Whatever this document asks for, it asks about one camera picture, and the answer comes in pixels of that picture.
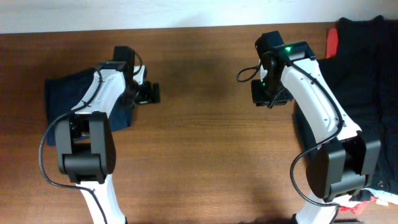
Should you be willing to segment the dark blue shorts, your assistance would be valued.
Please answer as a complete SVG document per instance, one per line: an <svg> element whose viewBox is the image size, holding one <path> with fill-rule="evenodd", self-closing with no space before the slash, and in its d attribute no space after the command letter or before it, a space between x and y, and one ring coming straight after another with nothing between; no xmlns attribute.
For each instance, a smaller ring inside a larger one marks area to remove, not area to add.
<svg viewBox="0 0 398 224"><path fill-rule="evenodd" d="M81 101L93 81L93 75L94 70L89 68L63 78L44 81L45 112L48 124L60 115L69 112ZM115 105L109 117L109 124L112 131L130 127L132 108Z"/></svg>

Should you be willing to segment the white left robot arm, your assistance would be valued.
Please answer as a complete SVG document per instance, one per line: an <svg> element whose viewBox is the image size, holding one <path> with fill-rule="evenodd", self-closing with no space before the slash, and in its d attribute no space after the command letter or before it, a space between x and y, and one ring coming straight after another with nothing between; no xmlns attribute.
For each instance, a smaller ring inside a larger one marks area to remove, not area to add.
<svg viewBox="0 0 398 224"><path fill-rule="evenodd" d="M115 107L159 103L160 88L147 81L147 69L128 46L116 46L113 57L94 67L93 81L69 112L52 124L57 163L68 189L79 190L94 223L127 223L113 186L116 147L109 117Z"/></svg>

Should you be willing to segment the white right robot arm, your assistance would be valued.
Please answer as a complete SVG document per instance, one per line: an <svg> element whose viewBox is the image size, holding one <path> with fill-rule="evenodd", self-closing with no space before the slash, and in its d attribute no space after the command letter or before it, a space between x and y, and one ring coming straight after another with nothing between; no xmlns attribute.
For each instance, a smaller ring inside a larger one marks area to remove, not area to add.
<svg viewBox="0 0 398 224"><path fill-rule="evenodd" d="M263 33L255 48L261 77L251 82L253 102L272 108L295 100L314 138L290 166L293 175L297 162L313 154L306 168L310 193L292 223L333 223L340 208L371 184L381 143L367 140L344 111L305 41L285 44L272 31Z"/></svg>

